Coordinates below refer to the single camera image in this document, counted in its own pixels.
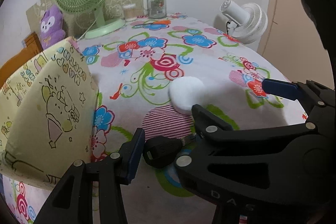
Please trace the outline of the black car key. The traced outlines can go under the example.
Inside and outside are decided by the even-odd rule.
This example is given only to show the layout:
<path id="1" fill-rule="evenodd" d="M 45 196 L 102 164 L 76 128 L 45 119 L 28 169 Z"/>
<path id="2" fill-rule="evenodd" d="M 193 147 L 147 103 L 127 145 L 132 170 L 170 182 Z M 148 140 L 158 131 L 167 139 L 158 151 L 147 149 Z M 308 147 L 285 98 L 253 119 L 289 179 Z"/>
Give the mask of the black car key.
<path id="1" fill-rule="evenodd" d="M 196 133 L 182 138 L 156 136 L 148 139 L 143 147 L 142 155 L 149 166 L 163 169 L 170 165 L 176 156 L 196 139 Z"/>

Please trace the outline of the white earbuds case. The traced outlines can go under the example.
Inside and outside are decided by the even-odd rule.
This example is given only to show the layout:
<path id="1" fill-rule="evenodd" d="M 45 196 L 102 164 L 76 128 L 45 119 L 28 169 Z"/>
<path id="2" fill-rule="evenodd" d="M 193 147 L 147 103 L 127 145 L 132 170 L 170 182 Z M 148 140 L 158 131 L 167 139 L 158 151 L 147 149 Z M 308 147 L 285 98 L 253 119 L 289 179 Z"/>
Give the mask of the white earbuds case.
<path id="1" fill-rule="evenodd" d="M 169 84 L 169 98 L 173 108 L 183 115 L 191 115 L 194 105 L 203 106 L 207 100 L 204 83 L 191 76 L 179 77 Z"/>

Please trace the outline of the beige door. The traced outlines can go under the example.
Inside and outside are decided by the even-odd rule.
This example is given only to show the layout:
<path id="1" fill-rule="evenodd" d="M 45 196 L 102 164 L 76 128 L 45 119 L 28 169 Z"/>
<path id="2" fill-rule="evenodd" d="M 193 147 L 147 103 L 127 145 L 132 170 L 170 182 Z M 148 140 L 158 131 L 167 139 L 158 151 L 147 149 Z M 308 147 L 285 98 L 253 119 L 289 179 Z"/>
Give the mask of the beige door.
<path id="1" fill-rule="evenodd" d="M 301 0 L 269 0 L 267 15 L 258 53 L 291 81 L 314 80 L 333 89 L 327 51 Z"/>

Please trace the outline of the floral tablecloth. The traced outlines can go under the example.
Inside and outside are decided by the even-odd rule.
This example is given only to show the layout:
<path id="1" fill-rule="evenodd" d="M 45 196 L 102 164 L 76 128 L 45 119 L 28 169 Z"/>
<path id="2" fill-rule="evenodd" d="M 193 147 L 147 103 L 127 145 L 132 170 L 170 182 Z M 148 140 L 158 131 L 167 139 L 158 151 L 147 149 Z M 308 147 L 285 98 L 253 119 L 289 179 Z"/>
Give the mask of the floral tablecloth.
<path id="1" fill-rule="evenodd" d="M 169 84 L 191 76 L 207 93 L 203 107 L 235 130 L 303 123 L 297 101 L 266 94 L 264 79 L 284 80 L 266 59 L 195 18 L 140 19 L 109 35 L 76 41 L 98 87 L 89 162 L 104 160 L 130 141 L 137 128 L 147 138 L 182 138 L 194 120 L 173 108 Z M 33 223 L 51 189 L 4 175 L 5 200 L 19 223 Z"/>

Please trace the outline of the white standing fan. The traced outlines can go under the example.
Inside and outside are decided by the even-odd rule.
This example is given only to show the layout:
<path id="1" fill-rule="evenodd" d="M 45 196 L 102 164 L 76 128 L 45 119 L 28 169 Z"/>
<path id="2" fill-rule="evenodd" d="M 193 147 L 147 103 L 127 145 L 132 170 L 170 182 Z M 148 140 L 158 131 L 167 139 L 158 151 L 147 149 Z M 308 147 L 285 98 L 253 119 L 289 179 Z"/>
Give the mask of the white standing fan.
<path id="1" fill-rule="evenodd" d="M 227 34 L 245 45 L 259 40 L 268 26 L 266 12 L 256 3 L 239 6 L 225 0 L 220 12 L 228 19 Z"/>

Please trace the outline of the yellow cartoon fabric storage box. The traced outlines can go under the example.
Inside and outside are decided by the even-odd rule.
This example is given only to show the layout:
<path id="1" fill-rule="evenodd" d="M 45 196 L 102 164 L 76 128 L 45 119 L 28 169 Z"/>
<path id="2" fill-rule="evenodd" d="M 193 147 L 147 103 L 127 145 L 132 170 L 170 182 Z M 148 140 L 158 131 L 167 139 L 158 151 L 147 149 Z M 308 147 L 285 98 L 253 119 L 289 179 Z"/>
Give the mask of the yellow cartoon fabric storage box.
<path id="1" fill-rule="evenodd" d="M 1 87 L 1 173 L 53 188 L 89 162 L 98 87 L 74 38 L 39 53 Z"/>

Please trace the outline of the orange scissors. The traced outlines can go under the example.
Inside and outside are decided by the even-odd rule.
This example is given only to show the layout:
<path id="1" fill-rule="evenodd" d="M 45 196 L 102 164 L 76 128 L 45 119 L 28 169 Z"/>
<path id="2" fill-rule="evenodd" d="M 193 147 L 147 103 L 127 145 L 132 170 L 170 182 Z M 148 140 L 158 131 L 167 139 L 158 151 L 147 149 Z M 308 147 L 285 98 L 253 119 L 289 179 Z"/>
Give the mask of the orange scissors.
<path id="1" fill-rule="evenodd" d="M 152 24 L 164 24 L 164 25 L 169 25 L 171 24 L 170 20 L 157 20 L 155 22 L 153 22 Z"/>

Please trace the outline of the glass jar green lid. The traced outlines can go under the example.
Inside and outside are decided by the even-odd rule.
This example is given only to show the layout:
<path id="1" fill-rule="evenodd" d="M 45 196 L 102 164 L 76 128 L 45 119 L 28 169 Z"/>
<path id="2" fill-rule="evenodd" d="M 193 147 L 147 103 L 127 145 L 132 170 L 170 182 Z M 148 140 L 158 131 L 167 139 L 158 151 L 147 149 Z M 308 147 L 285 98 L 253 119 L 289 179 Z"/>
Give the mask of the glass jar green lid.
<path id="1" fill-rule="evenodd" d="M 150 19 L 162 19 L 167 16 L 166 0 L 142 0 L 141 5 Z"/>

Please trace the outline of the cotton swab container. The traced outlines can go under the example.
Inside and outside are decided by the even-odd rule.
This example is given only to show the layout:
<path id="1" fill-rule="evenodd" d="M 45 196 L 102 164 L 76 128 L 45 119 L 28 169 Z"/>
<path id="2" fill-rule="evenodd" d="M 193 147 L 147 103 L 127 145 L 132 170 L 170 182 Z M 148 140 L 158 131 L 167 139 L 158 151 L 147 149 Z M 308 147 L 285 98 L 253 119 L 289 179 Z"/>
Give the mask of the cotton swab container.
<path id="1" fill-rule="evenodd" d="M 122 10 L 123 10 L 124 18 L 127 22 L 132 22 L 137 19 L 137 11 L 136 11 L 135 3 L 124 5 L 122 7 Z"/>

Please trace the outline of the wooden chair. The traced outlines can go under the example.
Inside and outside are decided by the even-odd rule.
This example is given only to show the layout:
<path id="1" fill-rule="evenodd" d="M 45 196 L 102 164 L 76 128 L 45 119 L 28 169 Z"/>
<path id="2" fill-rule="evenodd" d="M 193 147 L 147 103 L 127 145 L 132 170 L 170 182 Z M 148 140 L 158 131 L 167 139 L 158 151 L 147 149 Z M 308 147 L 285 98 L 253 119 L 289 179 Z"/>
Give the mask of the wooden chair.
<path id="1" fill-rule="evenodd" d="M 17 69 L 43 51 L 41 42 L 35 32 L 30 33 L 24 39 L 23 45 L 25 47 L 1 67 L 0 88 Z"/>

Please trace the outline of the purple plush rabbit toy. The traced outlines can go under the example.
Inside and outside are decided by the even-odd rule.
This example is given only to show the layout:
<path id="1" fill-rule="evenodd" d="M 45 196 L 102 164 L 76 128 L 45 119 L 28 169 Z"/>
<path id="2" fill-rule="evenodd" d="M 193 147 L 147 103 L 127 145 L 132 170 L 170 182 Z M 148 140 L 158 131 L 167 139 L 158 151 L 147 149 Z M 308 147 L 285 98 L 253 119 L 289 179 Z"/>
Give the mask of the purple plush rabbit toy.
<path id="1" fill-rule="evenodd" d="M 42 48 L 46 50 L 63 40 L 66 32 L 63 30 L 63 14 L 57 5 L 51 6 L 41 20 L 41 33 L 39 40 Z"/>

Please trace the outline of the beige cartoon placemat board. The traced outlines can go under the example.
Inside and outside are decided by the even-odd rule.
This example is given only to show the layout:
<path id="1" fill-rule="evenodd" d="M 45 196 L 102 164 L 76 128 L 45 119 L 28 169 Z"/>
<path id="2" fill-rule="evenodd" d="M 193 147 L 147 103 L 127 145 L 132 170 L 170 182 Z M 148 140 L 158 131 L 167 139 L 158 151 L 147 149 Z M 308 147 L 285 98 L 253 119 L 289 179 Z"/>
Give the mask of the beige cartoon placemat board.
<path id="1" fill-rule="evenodd" d="M 55 0 L 40 0 L 26 11 L 30 31 L 36 34 L 41 33 L 41 19 L 46 10 L 55 3 Z M 141 0 L 105 0 L 102 5 L 104 19 L 122 18 L 122 7 L 132 3 L 136 5 L 136 15 L 143 15 Z M 67 36 L 79 37 L 95 20 L 95 15 L 92 11 L 74 15 L 64 13 L 63 16 L 63 30 Z"/>

